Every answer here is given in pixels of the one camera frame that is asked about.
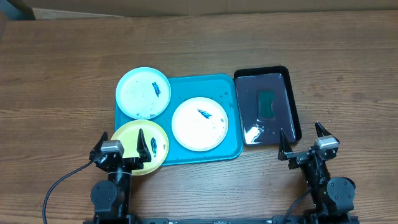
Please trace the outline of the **green scrubbing sponge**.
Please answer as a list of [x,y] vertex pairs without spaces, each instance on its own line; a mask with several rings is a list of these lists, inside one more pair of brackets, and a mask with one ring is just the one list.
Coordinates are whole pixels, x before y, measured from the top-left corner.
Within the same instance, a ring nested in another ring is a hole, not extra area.
[[258,108],[258,119],[267,120],[274,119],[274,92],[271,90],[260,90],[257,93],[257,108]]

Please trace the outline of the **white plate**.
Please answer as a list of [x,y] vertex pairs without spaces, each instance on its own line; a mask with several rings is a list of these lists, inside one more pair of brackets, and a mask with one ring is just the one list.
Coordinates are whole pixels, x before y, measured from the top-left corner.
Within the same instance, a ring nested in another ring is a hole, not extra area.
[[215,100],[190,98],[181,103],[172,116],[172,133],[184,148],[205,152],[214,149],[226,137],[228,116]]

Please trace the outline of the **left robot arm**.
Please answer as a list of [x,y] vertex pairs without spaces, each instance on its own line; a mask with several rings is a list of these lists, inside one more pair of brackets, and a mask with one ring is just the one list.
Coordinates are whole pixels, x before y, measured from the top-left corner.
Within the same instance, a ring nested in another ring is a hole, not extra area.
[[144,163],[152,157],[145,142],[144,132],[137,136],[137,157],[124,158],[124,148],[120,140],[109,140],[103,133],[101,139],[90,152],[89,160],[108,174],[106,180],[94,185],[91,190],[93,202],[93,223],[141,223],[141,219],[131,213],[132,171],[144,168]]

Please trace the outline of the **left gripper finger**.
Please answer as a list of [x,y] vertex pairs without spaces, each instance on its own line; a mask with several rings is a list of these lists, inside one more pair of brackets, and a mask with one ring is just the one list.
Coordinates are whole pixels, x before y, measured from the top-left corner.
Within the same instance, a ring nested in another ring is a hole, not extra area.
[[104,141],[108,140],[108,133],[105,131],[102,136],[100,137],[99,141],[96,143],[94,148],[91,150],[91,153],[99,152],[101,149],[101,146]]
[[139,153],[139,158],[142,162],[150,162],[152,160],[152,156],[146,144],[144,131],[141,128],[138,132],[136,150]]

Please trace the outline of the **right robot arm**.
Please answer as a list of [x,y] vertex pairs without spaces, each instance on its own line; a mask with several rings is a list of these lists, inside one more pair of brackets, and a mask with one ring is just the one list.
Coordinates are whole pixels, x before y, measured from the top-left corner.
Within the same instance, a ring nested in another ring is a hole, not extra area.
[[[278,160],[288,160],[289,169],[301,169],[308,190],[287,210],[282,223],[358,223],[349,215],[354,210],[355,183],[347,177],[331,177],[326,162],[336,157],[340,141],[321,123],[315,123],[317,138],[307,151],[294,152],[280,130]],[[310,195],[314,208],[292,216],[295,206]]]

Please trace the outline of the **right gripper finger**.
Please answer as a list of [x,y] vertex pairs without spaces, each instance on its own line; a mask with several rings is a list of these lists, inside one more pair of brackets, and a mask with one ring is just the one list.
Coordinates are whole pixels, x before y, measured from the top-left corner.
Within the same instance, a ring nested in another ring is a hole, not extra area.
[[318,137],[322,137],[322,136],[329,136],[329,135],[332,135],[329,131],[327,131],[324,127],[323,127],[323,125],[319,122],[319,121],[317,121],[316,123],[315,123],[315,129],[316,129],[316,132],[317,132],[317,138]]
[[279,152],[278,152],[278,160],[284,161],[287,160],[290,155],[293,153],[293,150],[289,144],[289,141],[285,135],[285,131],[283,128],[280,129],[280,143],[279,143]]

